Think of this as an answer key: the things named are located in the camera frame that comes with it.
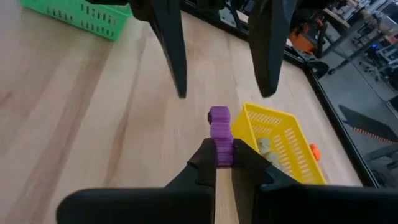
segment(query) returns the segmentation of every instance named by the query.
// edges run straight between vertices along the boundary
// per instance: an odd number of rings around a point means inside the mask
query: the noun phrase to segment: green plastic basket
[[[107,39],[116,40],[132,16],[129,5],[101,6],[85,0],[19,0],[42,14],[77,26]]]

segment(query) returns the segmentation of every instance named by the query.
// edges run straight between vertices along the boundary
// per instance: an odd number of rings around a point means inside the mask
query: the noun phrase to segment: yellow basket
[[[326,184],[296,118],[288,113],[245,103],[232,125],[234,138],[259,153],[256,140],[267,138],[285,172],[303,184]]]

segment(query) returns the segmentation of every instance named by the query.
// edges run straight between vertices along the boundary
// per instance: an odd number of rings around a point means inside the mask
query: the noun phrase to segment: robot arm
[[[88,0],[92,4],[130,4],[136,19],[149,22],[169,64],[180,98],[187,95],[187,59],[183,38],[179,0]],[[217,11],[226,7],[225,0],[192,0],[197,8]],[[283,60],[285,40],[297,0],[258,0],[249,15],[249,46],[254,73],[261,95],[276,92]],[[231,1],[239,9],[244,1]]]

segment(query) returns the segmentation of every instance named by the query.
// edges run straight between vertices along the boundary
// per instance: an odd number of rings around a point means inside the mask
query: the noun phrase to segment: wooden table
[[[260,96],[248,44],[183,13],[187,99],[160,44],[131,19],[115,42],[1,3],[0,223],[55,223],[66,195],[88,187],[164,186],[209,136],[206,114],[233,118],[251,101],[296,115],[331,184],[360,185],[303,72],[283,63]],[[217,223],[237,223],[230,170],[218,172]]]

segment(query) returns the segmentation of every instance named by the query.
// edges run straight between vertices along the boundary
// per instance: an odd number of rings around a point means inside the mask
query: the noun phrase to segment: metal frame
[[[181,10],[219,29],[226,31],[229,34],[232,34],[242,40],[248,41],[248,25],[243,21],[239,21],[240,26],[231,27],[221,21],[220,17],[217,14],[210,14],[208,12],[196,9],[195,5],[192,4],[190,1],[183,1],[181,4]],[[287,45],[285,46],[284,50],[284,60],[303,70],[319,102],[321,103],[323,110],[328,116],[328,119],[333,126],[333,129],[335,130],[336,135],[340,140],[340,143],[343,145],[343,148],[345,149],[350,161],[352,162],[362,184],[368,187],[379,187],[379,184],[377,183],[375,177],[372,175],[369,167],[366,165],[365,160],[359,154],[356,146],[353,144],[351,138],[349,137],[347,130],[345,130],[342,121],[338,117],[337,112],[335,111],[334,107],[326,96],[325,91],[319,83],[318,77],[313,71],[313,67],[311,66],[311,64],[305,61],[305,59],[301,57],[295,49]]]

